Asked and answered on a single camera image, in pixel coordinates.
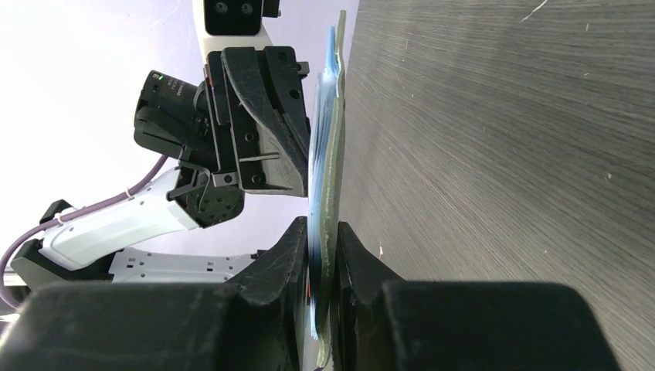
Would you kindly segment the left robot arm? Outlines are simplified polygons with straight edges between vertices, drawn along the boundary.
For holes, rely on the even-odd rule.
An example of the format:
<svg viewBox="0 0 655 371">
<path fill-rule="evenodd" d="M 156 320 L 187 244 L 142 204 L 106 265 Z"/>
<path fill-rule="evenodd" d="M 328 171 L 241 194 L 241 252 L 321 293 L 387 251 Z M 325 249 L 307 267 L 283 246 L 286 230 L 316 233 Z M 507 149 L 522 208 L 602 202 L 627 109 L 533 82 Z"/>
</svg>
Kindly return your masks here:
<svg viewBox="0 0 655 371">
<path fill-rule="evenodd" d="M 163 159 L 137 185 L 76 208 L 51 204 L 15 244 L 9 266 L 28 288 L 59 281 L 226 281 L 251 262 L 153 254 L 138 243 L 236 218 L 246 194 L 307 194 L 309 66 L 289 46 L 211 52 L 193 85 L 156 70 L 141 90 L 134 140 Z"/>
</svg>

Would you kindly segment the mint green card holder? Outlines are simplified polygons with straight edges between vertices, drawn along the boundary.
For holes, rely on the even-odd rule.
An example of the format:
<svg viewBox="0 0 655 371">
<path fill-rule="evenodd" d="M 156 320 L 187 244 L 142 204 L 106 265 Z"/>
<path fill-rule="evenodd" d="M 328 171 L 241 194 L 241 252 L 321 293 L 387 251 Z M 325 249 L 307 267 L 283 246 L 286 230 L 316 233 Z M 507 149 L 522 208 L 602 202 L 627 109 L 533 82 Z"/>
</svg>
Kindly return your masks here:
<svg viewBox="0 0 655 371">
<path fill-rule="evenodd" d="M 330 296 L 335 277 L 338 214 L 344 162 L 344 39 L 347 12 L 329 32 L 324 70 L 318 74 L 309 151 L 307 275 L 318 369 L 331 355 Z"/>
</svg>

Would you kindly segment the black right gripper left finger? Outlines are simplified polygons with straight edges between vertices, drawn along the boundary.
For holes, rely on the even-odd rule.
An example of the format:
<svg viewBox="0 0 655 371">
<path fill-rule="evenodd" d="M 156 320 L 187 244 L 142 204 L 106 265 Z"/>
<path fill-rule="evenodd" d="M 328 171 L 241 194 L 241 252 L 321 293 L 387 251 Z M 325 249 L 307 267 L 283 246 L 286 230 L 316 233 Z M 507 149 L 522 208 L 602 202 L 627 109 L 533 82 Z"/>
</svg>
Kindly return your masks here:
<svg viewBox="0 0 655 371">
<path fill-rule="evenodd" d="M 307 221 L 224 283 L 68 283 L 32 294 L 3 370 L 299 370 Z"/>
</svg>

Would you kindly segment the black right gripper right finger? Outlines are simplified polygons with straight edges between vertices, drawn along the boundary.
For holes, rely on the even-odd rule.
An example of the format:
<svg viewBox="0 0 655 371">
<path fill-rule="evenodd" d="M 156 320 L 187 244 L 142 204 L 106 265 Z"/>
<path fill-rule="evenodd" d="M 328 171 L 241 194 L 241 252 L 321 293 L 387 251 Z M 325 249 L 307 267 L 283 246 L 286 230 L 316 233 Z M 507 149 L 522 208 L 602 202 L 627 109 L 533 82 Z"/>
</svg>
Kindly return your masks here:
<svg viewBox="0 0 655 371">
<path fill-rule="evenodd" d="M 587 301 L 552 282 L 408 281 L 341 223 L 337 370 L 617 370 Z"/>
</svg>

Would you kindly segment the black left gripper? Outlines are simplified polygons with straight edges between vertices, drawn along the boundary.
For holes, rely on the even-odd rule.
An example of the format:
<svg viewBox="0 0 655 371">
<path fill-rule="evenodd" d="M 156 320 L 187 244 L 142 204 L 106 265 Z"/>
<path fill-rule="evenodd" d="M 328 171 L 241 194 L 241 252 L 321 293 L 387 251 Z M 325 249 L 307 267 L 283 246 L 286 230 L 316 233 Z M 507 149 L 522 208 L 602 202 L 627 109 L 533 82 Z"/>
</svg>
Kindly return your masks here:
<svg viewBox="0 0 655 371">
<path fill-rule="evenodd" d="M 307 195 L 307 73 L 291 47 L 208 55 L 209 149 L 182 156 L 177 188 L 168 194 L 199 227 L 237 217 L 246 194 Z"/>
</svg>

